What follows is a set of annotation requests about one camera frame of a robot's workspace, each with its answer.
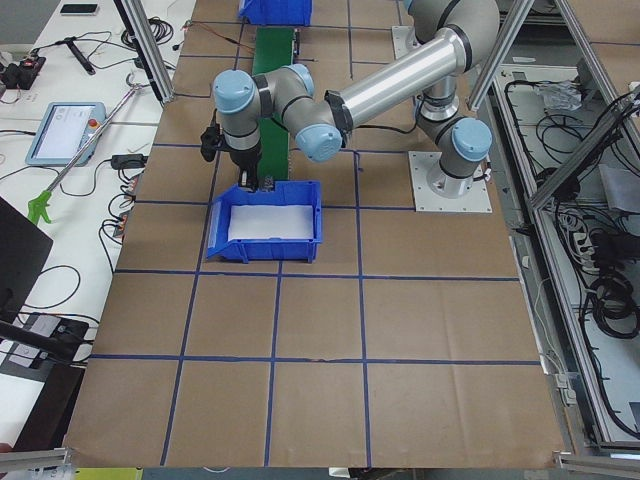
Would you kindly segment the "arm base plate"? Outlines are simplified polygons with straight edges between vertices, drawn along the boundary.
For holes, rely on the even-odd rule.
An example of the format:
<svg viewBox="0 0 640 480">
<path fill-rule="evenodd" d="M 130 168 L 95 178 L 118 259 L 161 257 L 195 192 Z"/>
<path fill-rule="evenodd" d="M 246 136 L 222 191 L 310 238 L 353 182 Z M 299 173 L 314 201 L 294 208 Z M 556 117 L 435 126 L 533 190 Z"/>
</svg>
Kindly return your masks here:
<svg viewBox="0 0 640 480">
<path fill-rule="evenodd" d="M 415 210 L 419 213 L 490 214 L 486 181 L 476 170 L 466 179 L 448 176 L 440 165 L 440 152 L 409 151 Z"/>
<path fill-rule="evenodd" d="M 394 49 L 393 64 L 412 67 L 416 63 L 414 52 L 421 47 L 421 43 L 415 35 L 415 28 L 413 26 L 393 26 L 391 36 Z"/>
</svg>

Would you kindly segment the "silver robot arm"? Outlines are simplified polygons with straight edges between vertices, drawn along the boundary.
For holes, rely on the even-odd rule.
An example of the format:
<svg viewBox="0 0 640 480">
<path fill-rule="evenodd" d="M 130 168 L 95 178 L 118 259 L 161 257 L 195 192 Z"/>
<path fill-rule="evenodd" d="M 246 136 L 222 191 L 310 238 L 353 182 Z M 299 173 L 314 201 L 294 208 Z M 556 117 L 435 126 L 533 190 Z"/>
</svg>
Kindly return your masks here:
<svg viewBox="0 0 640 480">
<path fill-rule="evenodd" d="M 499 9 L 493 1 L 408 1 L 405 7 L 417 47 L 340 91 L 326 91 L 320 102 L 302 64 L 254 76 L 219 73 L 212 84 L 216 109 L 201 136 L 203 158 L 228 152 L 239 169 L 239 187 L 254 192 L 262 158 L 260 119 L 277 119 L 308 159 L 324 162 L 346 146 L 356 128 L 418 96 L 416 125 L 441 151 L 427 175 L 429 186 L 441 197 L 465 195 L 492 134 L 484 122 L 460 114 L 456 78 L 489 56 Z"/>
</svg>

